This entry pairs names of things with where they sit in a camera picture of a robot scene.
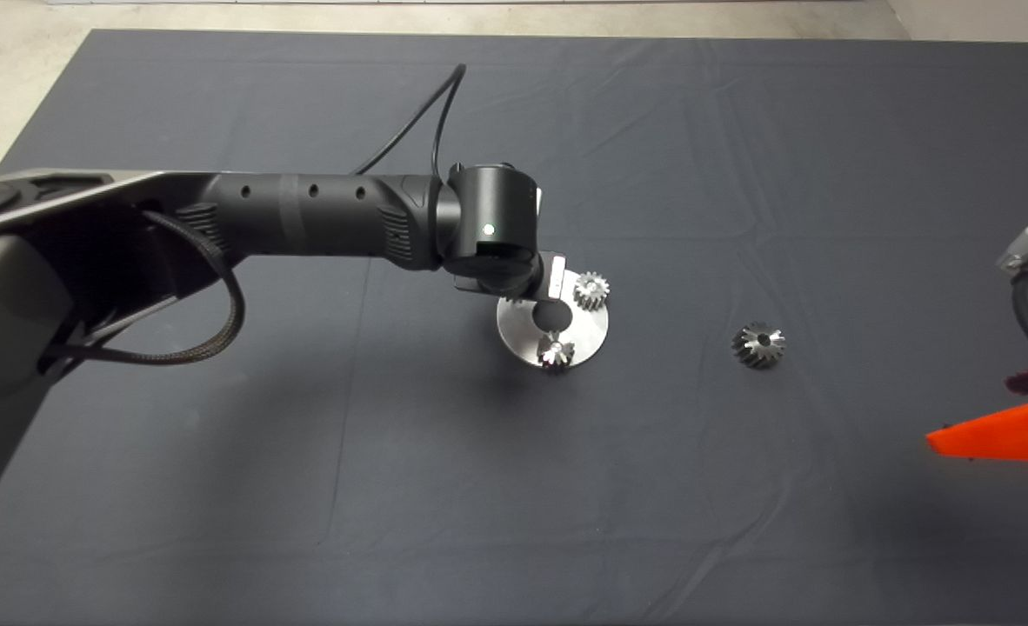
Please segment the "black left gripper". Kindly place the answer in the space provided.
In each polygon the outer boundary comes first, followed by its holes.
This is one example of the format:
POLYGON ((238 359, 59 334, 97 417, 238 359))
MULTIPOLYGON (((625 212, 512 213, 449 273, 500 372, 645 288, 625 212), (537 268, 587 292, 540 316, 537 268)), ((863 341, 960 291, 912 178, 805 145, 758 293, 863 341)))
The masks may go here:
POLYGON ((562 300, 566 270, 565 255, 541 250, 538 254, 537 269, 531 273, 531 281, 527 286, 527 300, 534 302, 562 300))

